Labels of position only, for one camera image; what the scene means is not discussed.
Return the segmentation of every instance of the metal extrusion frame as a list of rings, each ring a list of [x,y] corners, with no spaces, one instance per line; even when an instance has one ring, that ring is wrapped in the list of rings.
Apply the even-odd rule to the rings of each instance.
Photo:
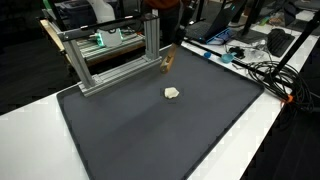
[[[154,65],[160,64],[160,26],[159,18],[148,14],[144,17],[146,55],[104,73],[91,76],[75,37],[87,36],[92,30],[72,30],[60,32],[60,40],[65,47],[72,65],[81,82],[78,83],[85,97],[119,83]]]

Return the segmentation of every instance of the white object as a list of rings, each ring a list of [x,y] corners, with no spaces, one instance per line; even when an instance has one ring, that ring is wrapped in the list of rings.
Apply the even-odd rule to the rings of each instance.
[[[179,95],[179,91],[174,88],[174,87],[171,87],[171,88],[166,88],[164,90],[164,96],[168,99],[172,99],[172,98],[175,98]]]
[[[91,4],[94,13],[97,17],[97,23],[104,23],[115,20],[114,11],[110,4],[104,0],[88,0]],[[101,34],[103,44],[107,47],[119,46],[122,43],[120,30],[113,30],[115,32],[109,33],[108,31],[98,30]]]
[[[261,40],[260,44],[261,44],[261,45],[265,45],[265,44],[266,44],[266,40],[264,40],[264,39]]]
[[[152,14],[158,16],[159,15],[158,9],[152,9]]]

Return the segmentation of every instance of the cream object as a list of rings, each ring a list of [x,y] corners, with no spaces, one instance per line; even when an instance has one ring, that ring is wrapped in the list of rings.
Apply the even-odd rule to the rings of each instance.
[[[164,96],[168,99],[175,98],[178,95],[179,95],[179,91],[174,87],[166,88],[164,90]]]

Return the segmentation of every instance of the rubber mat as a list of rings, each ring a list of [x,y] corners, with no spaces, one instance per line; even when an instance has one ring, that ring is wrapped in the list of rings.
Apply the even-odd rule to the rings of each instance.
[[[167,87],[179,96],[166,99]],[[177,180],[193,172],[263,90],[179,48],[167,75],[156,65],[87,98],[78,87],[68,89],[58,101],[91,179]]]

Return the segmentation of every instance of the white table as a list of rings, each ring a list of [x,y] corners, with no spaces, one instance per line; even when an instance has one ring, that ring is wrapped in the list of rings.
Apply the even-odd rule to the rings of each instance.
[[[254,29],[268,33],[271,27]],[[289,64],[300,70],[316,41],[317,37],[310,36],[291,58]],[[183,46],[199,54],[204,53],[192,45],[184,43]],[[224,48],[219,49],[215,46],[207,48],[224,52]],[[236,70],[231,64],[223,64],[217,57],[212,56],[211,60],[246,75],[245,70]],[[56,95],[50,95],[0,116],[1,180],[88,179],[60,111]],[[270,93],[264,92],[226,133],[190,179],[240,179],[280,110],[280,101]]]

